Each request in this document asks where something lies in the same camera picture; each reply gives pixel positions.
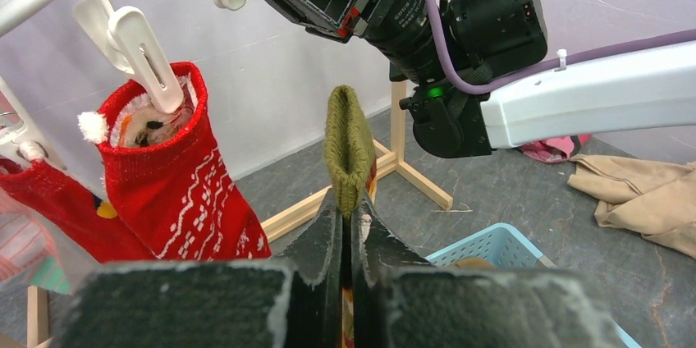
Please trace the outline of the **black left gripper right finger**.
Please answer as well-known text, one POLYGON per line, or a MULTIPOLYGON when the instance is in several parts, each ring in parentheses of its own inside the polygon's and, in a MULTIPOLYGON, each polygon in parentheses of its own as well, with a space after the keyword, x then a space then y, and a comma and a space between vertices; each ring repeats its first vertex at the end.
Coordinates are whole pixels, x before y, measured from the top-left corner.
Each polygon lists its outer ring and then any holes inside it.
POLYGON ((429 266, 378 216, 364 194, 350 219, 350 272, 356 347, 385 347, 387 274, 393 268, 429 266))

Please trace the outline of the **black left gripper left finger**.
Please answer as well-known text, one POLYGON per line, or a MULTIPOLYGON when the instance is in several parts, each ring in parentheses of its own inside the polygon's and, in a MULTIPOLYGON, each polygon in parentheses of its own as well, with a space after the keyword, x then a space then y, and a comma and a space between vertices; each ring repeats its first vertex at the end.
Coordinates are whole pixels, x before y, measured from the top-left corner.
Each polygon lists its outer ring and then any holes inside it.
POLYGON ((309 225, 277 256, 294 267, 285 347, 340 347, 343 221, 328 190, 309 225))

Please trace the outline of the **green striped sock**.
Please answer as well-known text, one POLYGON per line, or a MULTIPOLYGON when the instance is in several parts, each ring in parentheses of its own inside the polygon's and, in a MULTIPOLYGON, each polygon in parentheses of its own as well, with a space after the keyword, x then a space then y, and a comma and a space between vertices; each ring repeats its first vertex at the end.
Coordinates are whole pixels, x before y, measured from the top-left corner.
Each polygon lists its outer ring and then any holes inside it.
POLYGON ((360 280, 354 279, 359 239, 352 235, 353 215, 377 192, 377 154, 373 135, 357 93, 339 85, 327 102, 324 160, 341 222, 341 345, 374 346, 370 304, 360 280))

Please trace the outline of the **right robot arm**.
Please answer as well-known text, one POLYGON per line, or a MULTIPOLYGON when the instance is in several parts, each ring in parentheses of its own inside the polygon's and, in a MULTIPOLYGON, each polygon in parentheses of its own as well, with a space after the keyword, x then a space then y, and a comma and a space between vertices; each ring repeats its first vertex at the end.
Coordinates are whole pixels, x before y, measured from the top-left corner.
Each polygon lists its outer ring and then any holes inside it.
POLYGON ((414 83, 396 106, 439 158, 695 122, 693 30, 547 57, 540 0, 265 0, 307 32, 362 38, 414 83))

